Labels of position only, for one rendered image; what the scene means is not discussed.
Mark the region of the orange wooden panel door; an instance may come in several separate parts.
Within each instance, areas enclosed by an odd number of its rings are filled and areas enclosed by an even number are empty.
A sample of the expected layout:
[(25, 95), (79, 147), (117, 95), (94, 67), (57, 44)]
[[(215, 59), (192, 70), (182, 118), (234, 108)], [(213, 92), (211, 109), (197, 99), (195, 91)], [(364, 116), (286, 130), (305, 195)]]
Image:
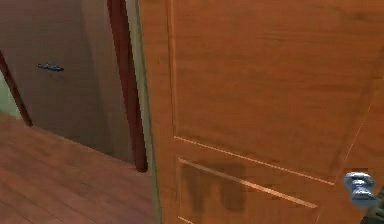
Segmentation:
[(360, 224), (384, 0), (139, 0), (161, 224)]

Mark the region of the brown plain room door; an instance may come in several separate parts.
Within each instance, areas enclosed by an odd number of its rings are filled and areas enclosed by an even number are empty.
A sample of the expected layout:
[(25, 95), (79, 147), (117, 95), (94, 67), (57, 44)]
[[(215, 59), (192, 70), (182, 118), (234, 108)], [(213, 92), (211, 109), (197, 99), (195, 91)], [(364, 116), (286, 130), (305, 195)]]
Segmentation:
[(0, 0), (0, 108), (144, 172), (126, 1)]

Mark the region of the silver round door knob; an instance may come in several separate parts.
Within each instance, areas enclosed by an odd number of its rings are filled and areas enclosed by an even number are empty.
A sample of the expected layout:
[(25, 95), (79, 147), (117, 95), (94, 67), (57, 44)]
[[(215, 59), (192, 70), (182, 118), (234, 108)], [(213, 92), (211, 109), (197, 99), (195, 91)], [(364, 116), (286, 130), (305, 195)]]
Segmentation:
[(377, 196), (372, 192), (374, 179), (364, 172), (349, 172), (344, 176), (344, 185), (350, 192), (350, 200), (360, 208), (373, 208)]

